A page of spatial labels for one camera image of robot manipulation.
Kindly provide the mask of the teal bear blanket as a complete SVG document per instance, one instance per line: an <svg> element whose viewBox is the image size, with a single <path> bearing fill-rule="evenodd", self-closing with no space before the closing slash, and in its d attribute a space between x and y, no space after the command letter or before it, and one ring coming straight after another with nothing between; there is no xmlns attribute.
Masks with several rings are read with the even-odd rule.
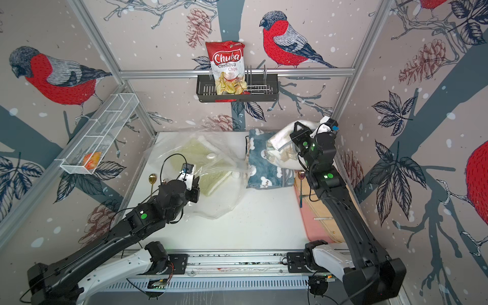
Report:
<svg viewBox="0 0 488 305"><path fill-rule="evenodd" d="M268 160L266 142L275 132L264 132L258 128L247 136L246 161L249 165L248 189L276 189L294 185L295 172L282 169Z"/></svg>

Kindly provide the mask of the clear plastic vacuum bag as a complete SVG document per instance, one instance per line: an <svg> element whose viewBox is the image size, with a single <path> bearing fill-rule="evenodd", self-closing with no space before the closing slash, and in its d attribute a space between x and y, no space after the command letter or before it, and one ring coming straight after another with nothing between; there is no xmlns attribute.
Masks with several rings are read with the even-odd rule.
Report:
<svg viewBox="0 0 488 305"><path fill-rule="evenodd" d="M184 219L202 217L215 220L241 202L248 178L248 165L230 141L229 132L198 130L195 132L161 133L150 149L150 164L162 169L162 180L189 179L183 174L183 163L194 165L194 178L199 178L198 202L184 208Z"/></svg>

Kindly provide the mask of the pale green fleece blanket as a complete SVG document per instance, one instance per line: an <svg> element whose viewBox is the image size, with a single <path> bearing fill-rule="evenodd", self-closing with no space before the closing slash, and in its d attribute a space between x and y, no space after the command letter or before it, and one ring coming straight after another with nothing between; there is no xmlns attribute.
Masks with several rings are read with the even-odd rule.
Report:
<svg viewBox="0 0 488 305"><path fill-rule="evenodd" d="M174 149L195 166L195 175L200 177L200 191L210 197L231 175L236 163L208 137L192 137Z"/></svg>

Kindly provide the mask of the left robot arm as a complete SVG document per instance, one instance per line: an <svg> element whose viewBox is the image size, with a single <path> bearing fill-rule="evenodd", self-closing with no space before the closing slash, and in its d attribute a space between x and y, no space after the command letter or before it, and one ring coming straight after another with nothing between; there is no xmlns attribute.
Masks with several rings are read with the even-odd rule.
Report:
<svg viewBox="0 0 488 305"><path fill-rule="evenodd" d="M114 227L86 247L53 264L37 263L27 272L31 304L83 304L95 293L134 275L154 275L174 265L158 241L134 255L108 263L128 247L168 224L177 223L189 203L200 197L199 179L171 180L158 194L140 203Z"/></svg>

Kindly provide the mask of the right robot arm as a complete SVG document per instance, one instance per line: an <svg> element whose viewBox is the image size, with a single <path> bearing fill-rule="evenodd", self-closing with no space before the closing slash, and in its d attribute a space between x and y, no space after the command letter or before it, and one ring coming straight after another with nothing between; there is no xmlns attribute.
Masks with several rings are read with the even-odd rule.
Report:
<svg viewBox="0 0 488 305"><path fill-rule="evenodd" d="M406 267L375 239L333 165L338 123L329 119L312 130L297 121L293 127L291 141L310 187L308 194L327 207L349 252L344 255L322 240L310 242L303 252L306 267L314 276L328 271L340 280L348 295L346 302L376 304L397 297Z"/></svg>

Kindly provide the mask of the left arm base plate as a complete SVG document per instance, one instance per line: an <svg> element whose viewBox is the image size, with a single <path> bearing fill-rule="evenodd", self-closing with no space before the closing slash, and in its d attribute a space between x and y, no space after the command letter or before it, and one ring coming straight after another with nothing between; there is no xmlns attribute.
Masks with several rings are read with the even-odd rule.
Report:
<svg viewBox="0 0 488 305"><path fill-rule="evenodd" d="M157 255L147 274L151 275L183 275L188 264L188 254Z"/></svg>

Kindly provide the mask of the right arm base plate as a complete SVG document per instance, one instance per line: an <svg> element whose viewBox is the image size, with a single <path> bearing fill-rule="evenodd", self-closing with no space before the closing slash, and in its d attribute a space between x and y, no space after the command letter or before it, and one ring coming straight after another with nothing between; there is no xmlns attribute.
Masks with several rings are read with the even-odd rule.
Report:
<svg viewBox="0 0 488 305"><path fill-rule="evenodd" d="M329 271L322 267L312 267L307 265L306 259L302 252L287 252L285 256L288 273L328 273Z"/></svg>

